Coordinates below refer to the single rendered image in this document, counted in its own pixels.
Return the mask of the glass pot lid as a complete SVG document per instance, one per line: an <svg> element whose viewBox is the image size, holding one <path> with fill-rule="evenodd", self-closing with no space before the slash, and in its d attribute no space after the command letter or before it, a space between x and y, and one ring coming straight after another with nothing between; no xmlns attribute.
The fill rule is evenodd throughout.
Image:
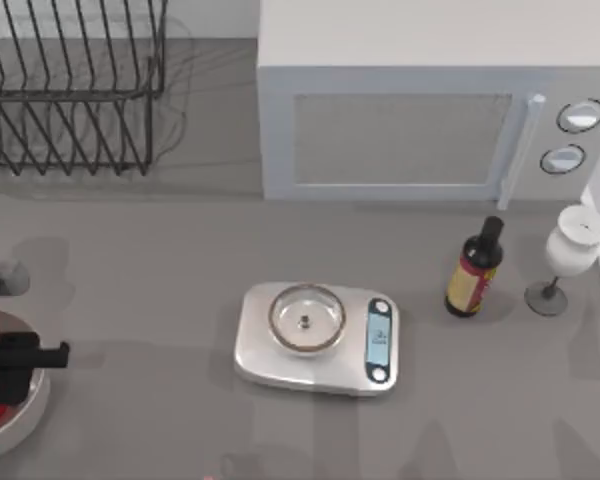
<svg viewBox="0 0 600 480"><path fill-rule="evenodd" d="M267 313L272 337L293 355L322 355L343 337L347 314L342 300L329 288L292 284L272 300Z"/></svg>

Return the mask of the silver kitchen scale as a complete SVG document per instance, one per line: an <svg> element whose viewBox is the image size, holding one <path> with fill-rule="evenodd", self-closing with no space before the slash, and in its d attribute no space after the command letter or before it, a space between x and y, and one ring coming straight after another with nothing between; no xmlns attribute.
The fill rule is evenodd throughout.
<svg viewBox="0 0 600 480"><path fill-rule="evenodd" d="M390 391L399 372L400 313L387 296L368 289L325 285L343 302L342 339L316 356L293 355L272 337L267 313L274 297L296 282L266 282L244 295L234 364L246 378L291 390L373 397Z"/></svg>

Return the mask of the pale microwave door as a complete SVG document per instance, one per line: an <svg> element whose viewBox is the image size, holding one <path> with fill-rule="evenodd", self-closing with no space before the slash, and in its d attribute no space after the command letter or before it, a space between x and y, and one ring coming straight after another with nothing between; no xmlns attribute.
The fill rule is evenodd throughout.
<svg viewBox="0 0 600 480"><path fill-rule="evenodd" d="M526 115L510 69L263 66L269 199L477 200L499 195Z"/></svg>

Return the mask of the dark bottle with red-yellow label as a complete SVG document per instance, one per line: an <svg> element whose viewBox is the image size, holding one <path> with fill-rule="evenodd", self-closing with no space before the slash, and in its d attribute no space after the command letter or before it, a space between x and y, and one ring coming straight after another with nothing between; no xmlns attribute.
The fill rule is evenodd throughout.
<svg viewBox="0 0 600 480"><path fill-rule="evenodd" d="M468 318L481 310L484 295L503 260L503 228L501 218L488 216L481 231L464 242L445 292L445 307L452 315Z"/></svg>

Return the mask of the pale microwave oven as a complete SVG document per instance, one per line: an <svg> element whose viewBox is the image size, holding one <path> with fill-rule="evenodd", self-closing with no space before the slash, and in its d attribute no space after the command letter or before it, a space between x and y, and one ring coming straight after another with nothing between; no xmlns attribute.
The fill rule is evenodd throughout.
<svg viewBox="0 0 600 480"><path fill-rule="evenodd" d="M600 124L579 134L560 110L600 101L600 0L262 0L263 66L510 69L546 97L513 197L571 201L600 159ZM586 160L549 175L549 150L578 145Z"/></svg>

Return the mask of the white goblet with grey stem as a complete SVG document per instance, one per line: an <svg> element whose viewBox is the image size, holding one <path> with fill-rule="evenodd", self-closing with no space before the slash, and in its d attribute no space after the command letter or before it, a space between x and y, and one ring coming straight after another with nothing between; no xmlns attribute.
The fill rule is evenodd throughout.
<svg viewBox="0 0 600 480"><path fill-rule="evenodd" d="M561 315L568 298L559 281L586 272L596 262L599 250L600 213L584 204L563 209L545 247L552 277L526 288L524 299L529 308L543 317Z"/></svg>

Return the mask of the small microwave knob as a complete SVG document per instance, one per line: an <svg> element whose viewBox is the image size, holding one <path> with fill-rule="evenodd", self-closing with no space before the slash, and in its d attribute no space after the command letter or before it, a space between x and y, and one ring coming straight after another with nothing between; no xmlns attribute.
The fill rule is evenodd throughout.
<svg viewBox="0 0 600 480"><path fill-rule="evenodd" d="M540 160L540 167L549 175L565 175L577 170L586 157L580 146L571 144L547 151Z"/></svg>

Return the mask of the large microwave knob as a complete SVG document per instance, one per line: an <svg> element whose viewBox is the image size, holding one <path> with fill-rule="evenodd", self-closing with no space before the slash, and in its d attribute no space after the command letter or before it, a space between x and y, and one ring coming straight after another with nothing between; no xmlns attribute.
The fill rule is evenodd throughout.
<svg viewBox="0 0 600 480"><path fill-rule="evenodd" d="M558 127L569 134L584 133L600 124L600 101L586 99L565 105L557 116Z"/></svg>

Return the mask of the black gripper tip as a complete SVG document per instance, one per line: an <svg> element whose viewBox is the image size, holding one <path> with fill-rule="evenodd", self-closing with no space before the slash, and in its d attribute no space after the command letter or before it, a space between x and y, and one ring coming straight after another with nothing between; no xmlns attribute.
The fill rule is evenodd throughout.
<svg viewBox="0 0 600 480"><path fill-rule="evenodd" d="M62 341L57 348L42 348L34 331L0 333L0 405L23 403L36 369L65 369L71 347Z"/></svg>

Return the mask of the grey metal bowl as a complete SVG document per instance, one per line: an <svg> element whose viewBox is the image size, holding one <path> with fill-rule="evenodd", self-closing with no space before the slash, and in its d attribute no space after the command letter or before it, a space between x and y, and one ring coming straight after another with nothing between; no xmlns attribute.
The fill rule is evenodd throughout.
<svg viewBox="0 0 600 480"><path fill-rule="evenodd" d="M0 310L0 333L34 331L40 334L24 319ZM0 457L22 443L36 429L47 406L50 394L50 377L46 369L36 369L29 385L26 400L18 406L7 407L0 419Z"/></svg>

